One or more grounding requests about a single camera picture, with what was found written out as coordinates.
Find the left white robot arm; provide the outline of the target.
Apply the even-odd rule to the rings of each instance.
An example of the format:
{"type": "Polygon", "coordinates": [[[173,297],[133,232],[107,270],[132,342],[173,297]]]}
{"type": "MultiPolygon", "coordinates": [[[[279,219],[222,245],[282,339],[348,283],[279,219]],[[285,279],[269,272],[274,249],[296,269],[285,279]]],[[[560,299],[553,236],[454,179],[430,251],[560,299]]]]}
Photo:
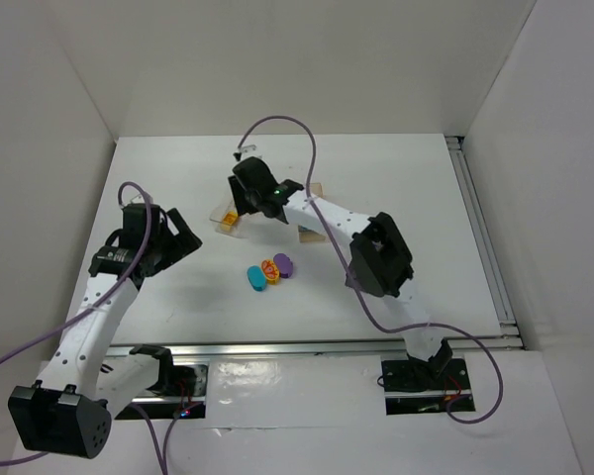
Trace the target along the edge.
{"type": "Polygon", "coordinates": [[[93,255],[80,320],[66,329],[35,382],[15,387],[9,397],[26,449],[92,459],[113,419],[139,394],[190,398],[195,375],[174,365],[170,349],[140,344],[117,362],[106,355],[145,280],[201,245],[175,208],[124,207],[121,227],[93,255]]]}

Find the teal oval lego piece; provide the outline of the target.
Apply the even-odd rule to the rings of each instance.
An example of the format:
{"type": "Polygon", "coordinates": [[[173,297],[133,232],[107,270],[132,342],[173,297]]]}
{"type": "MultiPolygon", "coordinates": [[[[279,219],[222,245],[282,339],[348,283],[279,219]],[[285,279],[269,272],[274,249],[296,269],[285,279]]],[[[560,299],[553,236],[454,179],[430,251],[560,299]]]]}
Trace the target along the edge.
{"type": "Polygon", "coordinates": [[[252,289],[256,292],[263,291],[267,286],[267,280],[262,269],[253,265],[247,269],[247,280],[252,289]]]}

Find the aluminium right rail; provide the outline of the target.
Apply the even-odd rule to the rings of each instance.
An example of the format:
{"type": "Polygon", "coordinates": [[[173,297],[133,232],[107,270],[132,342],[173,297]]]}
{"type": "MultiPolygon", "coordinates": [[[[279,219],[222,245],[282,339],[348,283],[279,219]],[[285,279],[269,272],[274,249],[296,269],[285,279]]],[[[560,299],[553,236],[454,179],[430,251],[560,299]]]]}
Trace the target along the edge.
{"type": "Polygon", "coordinates": [[[486,226],[472,175],[462,149],[463,137],[445,136],[445,143],[474,234],[491,299],[500,328],[502,329],[502,337],[504,339],[520,339],[521,335],[515,320],[510,298],[486,226]]]}

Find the purple oval lego piece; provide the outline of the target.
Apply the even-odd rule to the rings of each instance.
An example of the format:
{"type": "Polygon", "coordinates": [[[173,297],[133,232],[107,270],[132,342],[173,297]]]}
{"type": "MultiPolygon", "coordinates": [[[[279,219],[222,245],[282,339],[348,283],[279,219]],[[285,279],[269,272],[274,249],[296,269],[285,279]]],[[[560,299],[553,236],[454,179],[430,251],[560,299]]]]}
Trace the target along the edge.
{"type": "Polygon", "coordinates": [[[290,278],[294,272],[294,264],[290,257],[282,252],[276,253],[272,258],[281,278],[290,278]]]}

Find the aluminium front rail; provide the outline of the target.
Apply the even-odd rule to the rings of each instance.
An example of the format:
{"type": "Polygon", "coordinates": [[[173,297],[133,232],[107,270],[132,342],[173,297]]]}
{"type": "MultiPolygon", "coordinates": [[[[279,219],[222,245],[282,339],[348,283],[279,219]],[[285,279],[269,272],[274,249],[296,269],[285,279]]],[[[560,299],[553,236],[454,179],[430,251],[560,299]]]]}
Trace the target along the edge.
{"type": "MultiPolygon", "coordinates": [[[[488,349],[521,350],[524,344],[520,337],[507,335],[483,338],[482,343],[488,349]]],[[[481,349],[472,340],[450,338],[450,347],[455,351],[481,349]]],[[[175,344],[168,347],[176,357],[209,357],[209,356],[284,356],[346,353],[386,353],[405,352],[402,339],[356,340],[356,341],[318,341],[289,343],[256,343],[256,344],[175,344]]],[[[107,351],[108,358],[123,357],[129,354],[130,346],[111,346],[107,351]]]]}

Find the clear plastic container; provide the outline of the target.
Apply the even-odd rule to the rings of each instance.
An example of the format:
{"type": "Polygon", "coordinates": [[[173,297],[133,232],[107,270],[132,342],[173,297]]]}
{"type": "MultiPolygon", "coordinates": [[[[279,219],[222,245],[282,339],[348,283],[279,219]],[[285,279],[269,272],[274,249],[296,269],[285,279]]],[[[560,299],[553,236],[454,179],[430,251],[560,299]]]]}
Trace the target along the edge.
{"type": "Polygon", "coordinates": [[[218,234],[230,238],[247,238],[247,218],[237,211],[235,201],[230,192],[225,192],[218,206],[209,216],[218,234]]]}

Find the orange translucent container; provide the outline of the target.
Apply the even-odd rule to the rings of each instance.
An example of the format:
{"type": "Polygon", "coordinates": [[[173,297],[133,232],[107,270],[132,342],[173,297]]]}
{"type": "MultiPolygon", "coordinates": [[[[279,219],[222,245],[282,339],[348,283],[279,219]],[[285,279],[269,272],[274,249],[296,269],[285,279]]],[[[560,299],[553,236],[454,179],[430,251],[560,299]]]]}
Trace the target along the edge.
{"type": "MultiPolygon", "coordinates": [[[[311,184],[311,192],[318,197],[323,197],[323,186],[320,182],[314,182],[311,184]]],[[[325,235],[321,235],[316,233],[310,229],[304,228],[302,226],[298,227],[298,239],[300,243],[315,243],[315,242],[325,242],[327,237],[325,235]]]]}

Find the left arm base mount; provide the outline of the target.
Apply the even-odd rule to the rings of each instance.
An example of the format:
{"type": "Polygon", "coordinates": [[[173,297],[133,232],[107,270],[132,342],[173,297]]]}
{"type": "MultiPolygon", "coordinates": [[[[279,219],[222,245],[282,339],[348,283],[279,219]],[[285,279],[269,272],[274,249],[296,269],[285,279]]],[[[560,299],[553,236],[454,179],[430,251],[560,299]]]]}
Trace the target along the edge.
{"type": "Polygon", "coordinates": [[[173,381],[148,388],[134,398],[151,420],[201,420],[206,417],[209,366],[203,363],[177,365],[173,381]]]}

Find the aluminium rail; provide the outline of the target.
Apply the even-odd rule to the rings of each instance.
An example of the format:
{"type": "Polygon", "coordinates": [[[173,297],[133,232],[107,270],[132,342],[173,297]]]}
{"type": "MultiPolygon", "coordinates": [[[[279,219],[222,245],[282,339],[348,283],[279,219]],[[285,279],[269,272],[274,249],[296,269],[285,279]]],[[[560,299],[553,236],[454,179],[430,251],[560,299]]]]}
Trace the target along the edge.
{"type": "MultiPolygon", "coordinates": [[[[483,338],[482,343],[488,349],[521,350],[524,344],[520,337],[507,335],[483,338]]],[[[455,351],[481,349],[472,340],[450,338],[450,347],[455,351]]],[[[386,353],[405,352],[402,339],[356,340],[356,341],[318,341],[289,343],[256,343],[256,344],[175,344],[168,347],[176,357],[209,357],[209,356],[284,356],[346,353],[386,353]]],[[[111,346],[107,351],[108,358],[123,357],[129,354],[130,346],[111,346]]]]}
{"type": "Polygon", "coordinates": [[[521,335],[515,320],[510,298],[486,226],[472,175],[462,149],[463,137],[445,136],[445,143],[474,234],[491,299],[500,328],[502,329],[502,337],[504,339],[520,339],[521,335]]]}

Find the yellow oval printed lego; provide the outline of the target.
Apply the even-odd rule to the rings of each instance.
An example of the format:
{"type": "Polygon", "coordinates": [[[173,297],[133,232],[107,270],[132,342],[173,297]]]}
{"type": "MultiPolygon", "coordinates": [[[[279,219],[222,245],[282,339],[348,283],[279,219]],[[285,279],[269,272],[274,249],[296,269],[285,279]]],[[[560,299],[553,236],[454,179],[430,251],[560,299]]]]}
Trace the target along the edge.
{"type": "Polygon", "coordinates": [[[260,265],[261,271],[270,285],[275,285],[281,278],[280,271],[272,259],[265,259],[260,265]]]}

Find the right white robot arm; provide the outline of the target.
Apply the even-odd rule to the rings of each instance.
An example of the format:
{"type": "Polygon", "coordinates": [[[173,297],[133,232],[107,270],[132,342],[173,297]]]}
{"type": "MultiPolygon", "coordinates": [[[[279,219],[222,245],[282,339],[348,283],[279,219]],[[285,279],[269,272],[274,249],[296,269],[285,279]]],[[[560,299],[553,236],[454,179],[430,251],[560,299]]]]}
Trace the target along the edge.
{"type": "Polygon", "coordinates": [[[341,253],[346,285],[360,297],[380,298],[391,313],[409,319],[406,350],[419,378],[436,380],[452,358],[445,339],[431,328],[413,282],[412,253],[392,217],[354,213],[314,194],[293,180],[277,181],[259,157],[235,154],[229,184],[241,215],[262,214],[285,225],[327,236],[341,253]]]}

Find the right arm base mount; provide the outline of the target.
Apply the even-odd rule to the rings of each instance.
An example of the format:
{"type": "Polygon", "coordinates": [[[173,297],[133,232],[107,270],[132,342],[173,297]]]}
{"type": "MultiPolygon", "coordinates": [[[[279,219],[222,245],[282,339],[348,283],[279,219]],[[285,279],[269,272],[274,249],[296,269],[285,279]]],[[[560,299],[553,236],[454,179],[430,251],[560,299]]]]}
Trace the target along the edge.
{"type": "Polygon", "coordinates": [[[463,358],[453,359],[436,380],[422,377],[413,369],[408,359],[381,361],[376,384],[384,391],[387,416],[445,413],[448,403],[452,403],[453,413],[475,411],[463,358]]]}

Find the small yellow lego brick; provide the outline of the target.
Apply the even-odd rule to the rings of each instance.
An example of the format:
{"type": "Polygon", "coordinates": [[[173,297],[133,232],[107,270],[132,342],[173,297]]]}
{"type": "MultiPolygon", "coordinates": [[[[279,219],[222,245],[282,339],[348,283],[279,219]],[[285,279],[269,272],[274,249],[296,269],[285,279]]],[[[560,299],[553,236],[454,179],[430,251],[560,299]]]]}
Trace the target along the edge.
{"type": "Polygon", "coordinates": [[[237,224],[238,219],[239,215],[236,212],[230,211],[223,217],[221,227],[228,231],[237,224]]]}

